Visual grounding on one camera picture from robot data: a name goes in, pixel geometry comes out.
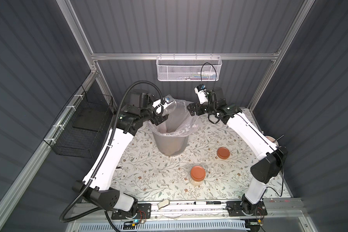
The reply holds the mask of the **oatmeal jar orange lid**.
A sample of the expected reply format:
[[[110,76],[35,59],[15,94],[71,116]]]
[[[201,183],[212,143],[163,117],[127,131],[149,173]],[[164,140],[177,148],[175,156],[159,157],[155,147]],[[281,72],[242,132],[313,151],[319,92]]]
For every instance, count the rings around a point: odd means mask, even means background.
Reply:
[[[193,166],[190,171],[190,177],[190,182],[192,185],[200,186],[206,177],[206,171],[199,165]]]

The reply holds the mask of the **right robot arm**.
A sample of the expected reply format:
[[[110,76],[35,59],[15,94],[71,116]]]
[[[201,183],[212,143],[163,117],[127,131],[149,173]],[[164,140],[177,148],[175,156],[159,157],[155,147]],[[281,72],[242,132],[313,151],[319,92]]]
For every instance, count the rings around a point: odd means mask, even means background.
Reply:
[[[288,154],[286,147],[270,141],[247,119],[240,107],[227,103],[221,88],[207,90],[205,85],[200,84],[194,91],[199,100],[187,106],[190,115],[214,116],[233,129],[255,154],[258,162],[250,168],[253,178],[242,196],[239,209],[246,216],[261,215],[259,209],[269,182],[283,171]]]

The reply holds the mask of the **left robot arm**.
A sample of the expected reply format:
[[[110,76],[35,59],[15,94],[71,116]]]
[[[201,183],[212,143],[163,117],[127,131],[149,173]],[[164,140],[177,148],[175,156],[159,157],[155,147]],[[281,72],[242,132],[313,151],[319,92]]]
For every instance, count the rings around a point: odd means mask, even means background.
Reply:
[[[114,116],[108,138],[93,167],[81,181],[76,181],[72,190],[82,198],[105,211],[121,210],[131,217],[136,215],[136,198],[111,188],[112,177],[118,163],[143,123],[150,121],[159,125],[169,116],[167,107],[173,106],[174,99],[167,95],[163,100],[142,90],[133,90],[128,94],[128,102],[121,112]]]

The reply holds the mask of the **clear plastic bin liner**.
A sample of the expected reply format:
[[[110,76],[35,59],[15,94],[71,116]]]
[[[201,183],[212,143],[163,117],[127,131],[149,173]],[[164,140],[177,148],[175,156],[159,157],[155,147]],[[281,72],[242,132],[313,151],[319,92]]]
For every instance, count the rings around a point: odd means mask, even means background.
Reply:
[[[203,126],[199,116],[191,116],[187,109],[189,104],[189,101],[174,99],[164,110],[164,115],[168,116],[168,119],[158,126],[148,121],[147,127],[154,134],[163,137],[189,136]]]

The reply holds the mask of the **grey mesh trash bin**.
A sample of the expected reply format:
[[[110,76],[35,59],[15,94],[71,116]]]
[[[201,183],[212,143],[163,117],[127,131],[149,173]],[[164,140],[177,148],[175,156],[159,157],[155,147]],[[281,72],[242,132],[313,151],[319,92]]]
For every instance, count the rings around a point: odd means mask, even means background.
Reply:
[[[181,154],[186,147],[188,137],[163,137],[153,133],[157,148],[166,156]]]

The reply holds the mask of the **pens in white basket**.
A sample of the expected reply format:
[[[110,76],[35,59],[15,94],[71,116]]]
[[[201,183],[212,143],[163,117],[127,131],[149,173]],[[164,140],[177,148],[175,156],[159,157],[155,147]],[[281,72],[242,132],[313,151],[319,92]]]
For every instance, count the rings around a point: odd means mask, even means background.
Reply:
[[[179,73],[175,74],[173,77],[174,80],[181,81],[216,81],[218,80],[218,76],[214,71],[203,71],[196,73]]]

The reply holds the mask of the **white utensil cup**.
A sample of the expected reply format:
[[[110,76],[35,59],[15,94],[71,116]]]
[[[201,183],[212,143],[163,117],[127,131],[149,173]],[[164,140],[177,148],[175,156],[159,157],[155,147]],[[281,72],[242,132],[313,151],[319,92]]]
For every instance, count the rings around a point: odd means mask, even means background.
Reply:
[[[281,148],[284,147],[282,144],[279,143],[279,141],[271,136],[266,135],[265,136],[268,141],[270,141],[271,143],[273,143],[274,145],[272,146],[272,148]]]

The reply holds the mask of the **masking tape roll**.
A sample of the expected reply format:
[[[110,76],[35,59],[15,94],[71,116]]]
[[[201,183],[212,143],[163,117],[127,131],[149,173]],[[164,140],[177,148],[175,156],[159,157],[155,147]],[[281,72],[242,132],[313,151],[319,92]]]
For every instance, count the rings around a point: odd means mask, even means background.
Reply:
[[[160,210],[160,209],[162,209],[164,207],[167,207],[169,204],[170,204],[170,200],[169,199],[165,199],[165,200],[159,202],[157,204],[158,210]]]

